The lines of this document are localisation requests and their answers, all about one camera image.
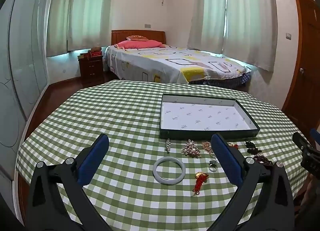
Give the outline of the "small red bead ornament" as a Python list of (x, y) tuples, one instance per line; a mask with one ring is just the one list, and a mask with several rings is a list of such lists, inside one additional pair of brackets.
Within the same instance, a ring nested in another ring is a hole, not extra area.
[(239, 146), (238, 146), (237, 144), (228, 143), (228, 145), (231, 146), (231, 147), (233, 147), (233, 148), (236, 148), (236, 149), (239, 148)]

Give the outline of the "red knot gold charm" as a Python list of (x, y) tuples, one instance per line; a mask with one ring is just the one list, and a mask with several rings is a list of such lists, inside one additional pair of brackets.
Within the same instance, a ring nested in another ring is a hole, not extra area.
[(203, 183), (207, 182), (208, 177), (209, 177), (209, 175), (205, 172), (197, 172), (196, 173), (196, 175), (195, 175), (196, 182), (195, 182), (195, 186), (193, 189), (194, 194), (196, 194), (196, 195), (200, 194), (201, 187), (202, 187)]

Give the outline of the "gold chain brooch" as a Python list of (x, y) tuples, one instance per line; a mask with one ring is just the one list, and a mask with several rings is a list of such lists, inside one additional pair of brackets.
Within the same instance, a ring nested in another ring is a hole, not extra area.
[(213, 153), (212, 146), (211, 146), (210, 142), (203, 142), (202, 143), (202, 148), (203, 148), (203, 150), (208, 152), (208, 154), (212, 154)]

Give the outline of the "pale jade bangle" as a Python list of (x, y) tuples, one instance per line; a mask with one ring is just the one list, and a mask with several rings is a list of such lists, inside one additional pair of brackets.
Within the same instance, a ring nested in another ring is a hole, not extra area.
[(179, 159), (166, 156), (158, 159), (153, 167), (152, 174), (155, 180), (163, 185), (176, 185), (185, 177), (186, 167)]

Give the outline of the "slim silver brooch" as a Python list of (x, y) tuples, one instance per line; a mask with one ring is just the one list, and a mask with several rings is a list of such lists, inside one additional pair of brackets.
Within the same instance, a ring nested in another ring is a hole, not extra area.
[(165, 151), (169, 153), (171, 150), (171, 140), (168, 138), (165, 143)]

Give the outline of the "brown wooden door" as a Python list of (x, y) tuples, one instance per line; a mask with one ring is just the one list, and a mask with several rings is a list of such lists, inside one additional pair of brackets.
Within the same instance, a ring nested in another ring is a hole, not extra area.
[(282, 111), (307, 138), (319, 127), (319, 6), (296, 0), (298, 50), (292, 82)]

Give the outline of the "green tray white lining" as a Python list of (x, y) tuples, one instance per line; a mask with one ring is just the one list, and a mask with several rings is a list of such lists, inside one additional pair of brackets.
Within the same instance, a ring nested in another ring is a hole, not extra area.
[(164, 94), (159, 137), (193, 141), (256, 137), (260, 131), (249, 112), (234, 98)]

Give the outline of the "dark wooden nightstand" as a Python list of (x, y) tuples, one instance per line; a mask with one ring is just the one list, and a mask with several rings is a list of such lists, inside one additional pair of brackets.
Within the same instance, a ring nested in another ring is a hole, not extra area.
[(81, 82), (84, 87), (102, 84), (104, 79), (103, 56), (82, 57), (78, 59)]

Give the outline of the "red box on nightstand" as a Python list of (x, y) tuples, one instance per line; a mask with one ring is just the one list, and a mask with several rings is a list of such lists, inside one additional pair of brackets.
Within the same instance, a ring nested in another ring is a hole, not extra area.
[(97, 56), (102, 56), (102, 47), (94, 47), (94, 48), (91, 48), (90, 50), (88, 50), (88, 56), (90, 58), (92, 57), (97, 57)]

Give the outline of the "right white curtain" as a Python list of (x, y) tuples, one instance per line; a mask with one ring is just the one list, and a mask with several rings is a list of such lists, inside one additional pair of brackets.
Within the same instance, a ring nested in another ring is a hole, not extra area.
[(276, 0), (195, 0), (188, 47), (272, 72), (277, 47)]

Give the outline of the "white curtain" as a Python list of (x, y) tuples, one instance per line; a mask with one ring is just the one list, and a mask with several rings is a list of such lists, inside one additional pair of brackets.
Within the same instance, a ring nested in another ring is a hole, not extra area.
[(277, 47), (276, 0), (195, 0), (188, 47), (272, 72)]
[(47, 31), (47, 56), (106, 46), (112, 0), (52, 0)]

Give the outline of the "bed with patterned sheet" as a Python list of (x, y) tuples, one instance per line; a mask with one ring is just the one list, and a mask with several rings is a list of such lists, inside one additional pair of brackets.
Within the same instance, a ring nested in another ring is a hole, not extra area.
[(251, 79), (251, 69), (221, 54), (166, 45), (163, 48), (106, 48), (107, 66), (119, 79), (211, 85), (236, 89)]

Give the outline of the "wooden headboard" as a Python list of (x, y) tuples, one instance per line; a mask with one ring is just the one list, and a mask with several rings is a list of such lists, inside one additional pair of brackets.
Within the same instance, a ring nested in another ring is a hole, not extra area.
[(112, 30), (111, 31), (111, 44), (117, 44), (125, 41), (127, 37), (132, 35), (144, 36), (149, 40), (155, 40), (166, 44), (166, 36), (164, 31), (153, 30)]

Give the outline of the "orange patterned pillow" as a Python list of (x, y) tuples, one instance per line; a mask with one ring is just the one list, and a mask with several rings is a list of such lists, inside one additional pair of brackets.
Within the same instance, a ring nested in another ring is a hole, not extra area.
[(126, 38), (127, 41), (146, 42), (149, 39), (140, 35), (131, 35)]

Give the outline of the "pink pillow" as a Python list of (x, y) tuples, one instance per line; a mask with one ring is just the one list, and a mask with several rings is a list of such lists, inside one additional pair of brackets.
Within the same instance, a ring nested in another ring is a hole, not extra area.
[(114, 45), (119, 49), (147, 49), (147, 48), (165, 48), (165, 45), (155, 40), (148, 41), (122, 41)]

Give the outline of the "left white curtain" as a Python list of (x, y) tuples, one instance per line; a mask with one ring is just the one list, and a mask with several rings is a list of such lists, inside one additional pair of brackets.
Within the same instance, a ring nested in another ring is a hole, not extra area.
[(47, 31), (47, 56), (106, 46), (112, 0), (52, 0)]

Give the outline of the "glass sliding wardrobe door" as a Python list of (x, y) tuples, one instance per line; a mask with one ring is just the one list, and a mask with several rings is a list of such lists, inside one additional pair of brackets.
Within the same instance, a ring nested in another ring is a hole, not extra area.
[(1, 180), (14, 179), (25, 125), (47, 85), (47, 0), (6, 0), (1, 7)]

